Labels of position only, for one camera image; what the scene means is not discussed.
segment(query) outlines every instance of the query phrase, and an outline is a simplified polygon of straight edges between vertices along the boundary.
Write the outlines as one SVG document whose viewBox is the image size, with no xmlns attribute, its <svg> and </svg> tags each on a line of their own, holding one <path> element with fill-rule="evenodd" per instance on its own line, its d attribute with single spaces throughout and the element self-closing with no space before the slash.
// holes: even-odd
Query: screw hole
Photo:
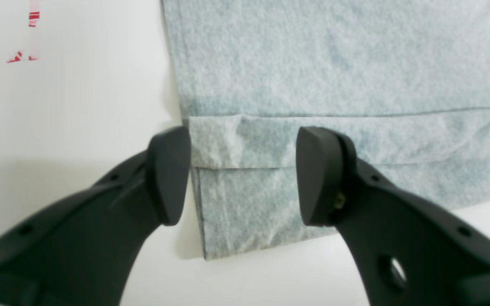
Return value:
<svg viewBox="0 0 490 306">
<path fill-rule="evenodd" d="M 31 225 L 26 225 L 25 227 L 21 228 L 19 231 L 18 231 L 18 234 L 20 236 L 27 236 L 29 234 L 31 234 L 31 232 L 33 231 L 33 226 Z"/>
<path fill-rule="evenodd" d="M 463 235 L 465 237 L 470 237 L 472 235 L 472 232 L 465 227 L 459 227 L 458 231 L 459 231 L 459 233 L 461 233 L 461 235 Z"/>
<path fill-rule="evenodd" d="M 406 288 L 408 284 L 406 272 L 396 258 L 381 256 L 379 258 L 379 272 L 383 280 L 393 290 L 403 291 Z"/>
</svg>

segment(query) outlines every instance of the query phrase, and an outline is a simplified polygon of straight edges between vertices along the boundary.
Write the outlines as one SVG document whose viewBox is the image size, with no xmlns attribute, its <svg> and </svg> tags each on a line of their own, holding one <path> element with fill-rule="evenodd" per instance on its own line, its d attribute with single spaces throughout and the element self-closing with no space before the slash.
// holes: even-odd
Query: red and white tape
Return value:
<svg viewBox="0 0 490 306">
<path fill-rule="evenodd" d="M 28 26 L 31 28 L 37 27 L 37 21 L 40 18 L 40 2 L 41 0 L 30 0 L 29 1 L 29 20 Z M 22 60 L 38 60 L 38 41 L 37 41 L 37 30 L 32 29 L 34 32 L 31 33 L 29 48 L 24 48 L 24 50 L 19 50 L 15 54 L 8 56 L 7 59 L 0 60 L 0 64 L 21 62 Z"/>
</svg>

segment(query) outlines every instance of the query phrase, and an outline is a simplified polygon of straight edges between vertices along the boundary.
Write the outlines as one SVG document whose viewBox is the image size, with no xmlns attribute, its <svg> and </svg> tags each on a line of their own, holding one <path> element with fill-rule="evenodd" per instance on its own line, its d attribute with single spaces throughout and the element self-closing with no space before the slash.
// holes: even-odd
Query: white table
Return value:
<svg viewBox="0 0 490 306">
<path fill-rule="evenodd" d="M 0 234 L 180 124 L 157 1 L 47 0 L 41 22 L 41 60 L 0 68 Z M 455 213 L 490 236 L 490 203 Z M 339 235 L 206 262 L 190 186 L 181 222 L 147 240 L 121 303 L 367 304 Z"/>
</svg>

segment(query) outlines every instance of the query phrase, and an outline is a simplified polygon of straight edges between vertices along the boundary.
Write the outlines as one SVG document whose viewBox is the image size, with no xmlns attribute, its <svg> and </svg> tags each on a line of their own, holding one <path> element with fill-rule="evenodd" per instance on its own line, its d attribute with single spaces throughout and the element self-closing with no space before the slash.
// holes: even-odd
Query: folded paper towel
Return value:
<svg viewBox="0 0 490 306">
<path fill-rule="evenodd" d="M 206 259 L 333 233 L 300 219 L 300 126 L 395 184 L 490 199 L 490 0 L 164 0 Z"/>
</svg>

